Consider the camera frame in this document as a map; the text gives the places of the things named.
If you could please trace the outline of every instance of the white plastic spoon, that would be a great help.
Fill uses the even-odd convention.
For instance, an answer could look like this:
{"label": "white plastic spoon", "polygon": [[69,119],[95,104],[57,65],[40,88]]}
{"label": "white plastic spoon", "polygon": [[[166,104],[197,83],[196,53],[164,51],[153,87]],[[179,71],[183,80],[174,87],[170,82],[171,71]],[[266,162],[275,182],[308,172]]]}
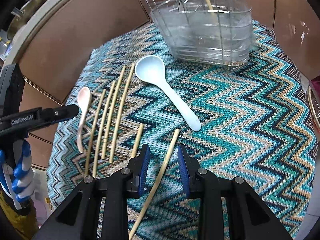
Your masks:
{"label": "white plastic spoon", "polygon": [[81,118],[78,126],[78,133],[77,133],[77,146],[80,153],[83,153],[83,146],[82,146],[82,138],[81,132],[85,120],[85,116],[87,115],[90,103],[91,103],[91,92],[88,87],[83,87],[80,89],[77,97],[78,106],[81,109]]}
{"label": "white plastic spoon", "polygon": [[190,107],[170,87],[164,76],[165,67],[163,60],[155,55],[145,56],[136,63],[135,73],[137,77],[147,83],[158,86],[174,103],[186,123],[193,130],[198,132],[201,123]]}

